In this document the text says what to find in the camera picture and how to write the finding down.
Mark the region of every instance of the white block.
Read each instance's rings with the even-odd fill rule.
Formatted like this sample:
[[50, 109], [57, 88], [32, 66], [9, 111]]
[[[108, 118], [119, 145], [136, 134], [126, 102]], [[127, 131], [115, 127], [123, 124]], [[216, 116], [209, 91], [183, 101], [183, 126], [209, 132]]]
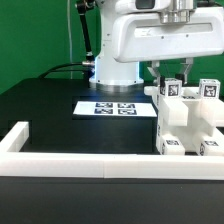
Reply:
[[193, 137], [196, 153], [200, 156], [223, 156], [224, 148], [222, 139], [210, 137], [205, 133], [197, 133]]
[[160, 154], [185, 155], [185, 149], [176, 136], [167, 134], [161, 136]]
[[168, 125], [187, 126], [188, 107], [180, 99], [160, 98], [160, 113]]
[[29, 123], [17, 122], [0, 142], [0, 152], [19, 152], [29, 137]]
[[165, 80], [165, 86], [160, 86], [160, 94], [167, 98], [178, 98], [181, 96], [182, 81], [168, 78]]
[[224, 103], [219, 100], [201, 101], [201, 117], [213, 127], [224, 126]]
[[199, 95], [202, 99], [218, 99], [220, 82], [216, 79], [200, 79]]

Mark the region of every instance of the black table surface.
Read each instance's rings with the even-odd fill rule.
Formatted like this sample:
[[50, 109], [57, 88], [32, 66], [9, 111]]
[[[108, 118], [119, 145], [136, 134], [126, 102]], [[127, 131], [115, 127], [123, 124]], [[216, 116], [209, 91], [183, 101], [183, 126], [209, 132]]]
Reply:
[[[151, 102], [143, 90], [27, 79], [0, 96], [0, 135], [28, 120], [25, 152], [157, 153], [155, 118], [73, 116], [78, 100]], [[223, 209], [223, 181], [0, 177], [2, 224], [223, 224]]]
[[29, 121], [25, 152], [156, 153], [155, 118], [77, 116], [77, 101], [150, 103], [151, 98], [143, 89], [108, 93], [82, 80], [27, 79], [0, 96], [0, 135], [16, 121]]

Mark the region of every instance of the green background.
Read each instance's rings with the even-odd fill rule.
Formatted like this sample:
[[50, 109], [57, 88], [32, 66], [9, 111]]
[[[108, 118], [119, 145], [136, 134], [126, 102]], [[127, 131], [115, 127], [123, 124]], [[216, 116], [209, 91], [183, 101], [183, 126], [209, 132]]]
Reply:
[[[73, 61], [81, 61], [85, 58], [85, 48], [75, 2], [71, 0]], [[217, 2], [224, 5], [224, 0]], [[96, 55], [100, 51], [99, 10], [88, 12], [87, 21]], [[37, 77], [55, 65], [69, 62], [67, 27], [67, 0], [1, 0], [0, 93], [23, 79]], [[196, 58], [189, 81], [217, 78], [224, 83], [223, 63], [224, 55]], [[141, 76], [152, 80], [145, 64], [141, 67]], [[161, 63], [160, 70], [172, 77], [179, 68], [179, 60], [169, 60]], [[51, 77], [70, 78], [70, 74]]]

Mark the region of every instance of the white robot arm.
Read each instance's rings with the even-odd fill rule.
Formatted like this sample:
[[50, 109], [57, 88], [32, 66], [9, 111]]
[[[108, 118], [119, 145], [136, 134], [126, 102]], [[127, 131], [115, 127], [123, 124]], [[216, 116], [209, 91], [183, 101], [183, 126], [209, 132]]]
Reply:
[[194, 57], [224, 51], [223, 7], [197, 8], [197, 0], [96, 3], [101, 10], [102, 43], [90, 80], [93, 86], [122, 91], [143, 83], [138, 62], [151, 61], [151, 73], [160, 76], [159, 61], [176, 58], [184, 59], [181, 72], [186, 82]]

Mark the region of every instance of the white cube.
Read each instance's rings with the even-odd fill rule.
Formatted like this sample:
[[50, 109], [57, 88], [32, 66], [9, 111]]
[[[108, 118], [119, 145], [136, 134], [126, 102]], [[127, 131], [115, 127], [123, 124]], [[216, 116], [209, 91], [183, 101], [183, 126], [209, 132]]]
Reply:
[[185, 148], [176, 136], [163, 135], [161, 137], [160, 154], [185, 155]]
[[216, 140], [209, 139], [201, 142], [197, 154], [199, 156], [223, 156], [224, 151]]
[[200, 79], [199, 95], [203, 99], [219, 98], [220, 82], [216, 79]]
[[169, 98], [177, 98], [181, 96], [181, 80], [168, 78], [164, 82], [164, 85], [160, 86], [161, 95]]

